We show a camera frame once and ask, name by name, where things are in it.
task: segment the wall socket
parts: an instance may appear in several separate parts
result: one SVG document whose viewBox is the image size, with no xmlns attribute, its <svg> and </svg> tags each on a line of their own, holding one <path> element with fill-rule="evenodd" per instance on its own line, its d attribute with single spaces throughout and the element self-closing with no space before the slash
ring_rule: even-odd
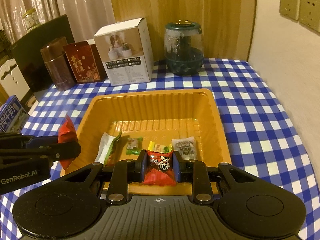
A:
<svg viewBox="0 0 320 240">
<path fill-rule="evenodd" d="M 298 20 L 300 0 L 280 0 L 280 13 L 291 19 Z"/>
<path fill-rule="evenodd" d="M 300 0 L 299 22 L 320 31 L 320 0 Z"/>
</svg>

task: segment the curtain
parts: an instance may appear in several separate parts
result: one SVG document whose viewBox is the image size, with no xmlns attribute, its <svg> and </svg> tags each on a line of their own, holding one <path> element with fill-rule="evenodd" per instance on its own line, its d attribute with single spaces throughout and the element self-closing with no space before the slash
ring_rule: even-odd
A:
<svg viewBox="0 0 320 240">
<path fill-rule="evenodd" d="M 92 39 L 101 27 L 115 22 L 111 0 L 57 0 L 67 14 L 75 41 Z"/>
<path fill-rule="evenodd" d="M 67 14 L 75 41 L 92 39 L 115 22 L 111 0 L 0 0 L 0 19 L 11 43 L 26 34 L 22 15 L 36 8 L 41 24 Z"/>
<path fill-rule="evenodd" d="M 60 16 L 56 0 L 0 0 L 0 19 L 11 43 L 26 34 L 22 15 L 35 8 L 41 23 Z"/>
</svg>

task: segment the green humidifier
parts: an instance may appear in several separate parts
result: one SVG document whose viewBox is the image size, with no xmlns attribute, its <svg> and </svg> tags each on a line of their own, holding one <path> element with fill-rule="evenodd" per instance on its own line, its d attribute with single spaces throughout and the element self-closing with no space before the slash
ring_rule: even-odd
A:
<svg viewBox="0 0 320 240">
<path fill-rule="evenodd" d="M 202 31 L 199 23 L 179 20 L 165 26 L 164 54 L 171 72 L 193 75 L 203 65 Z"/>
</svg>

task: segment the orange plastic tray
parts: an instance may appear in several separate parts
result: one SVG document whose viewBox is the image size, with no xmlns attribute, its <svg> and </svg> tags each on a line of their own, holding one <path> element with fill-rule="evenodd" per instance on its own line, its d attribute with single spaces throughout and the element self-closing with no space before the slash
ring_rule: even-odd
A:
<svg viewBox="0 0 320 240">
<path fill-rule="evenodd" d="M 116 136 L 122 130 L 116 147 L 116 159 L 137 159 L 126 155 L 127 138 L 143 137 L 142 146 L 150 141 L 168 145 L 172 139 L 194 136 L 198 160 L 207 166 L 231 163 L 230 154 L 212 92 L 208 89 L 161 90 L 113 94 L 95 97 L 77 130 L 80 155 L 71 163 L 70 173 L 94 162 L 104 132 Z M 140 195 L 190 195 L 190 183 L 172 186 L 129 184 L 129 192 Z"/>
</svg>

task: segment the brown cylindrical container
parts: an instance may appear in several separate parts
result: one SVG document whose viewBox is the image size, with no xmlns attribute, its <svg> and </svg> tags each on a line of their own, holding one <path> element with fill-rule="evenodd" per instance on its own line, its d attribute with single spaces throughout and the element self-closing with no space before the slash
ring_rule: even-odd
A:
<svg viewBox="0 0 320 240">
<path fill-rule="evenodd" d="M 67 39 L 60 37 L 40 49 L 44 64 L 59 91 L 67 90 L 76 84 L 67 56 L 63 50 L 63 46 L 67 44 Z"/>
</svg>

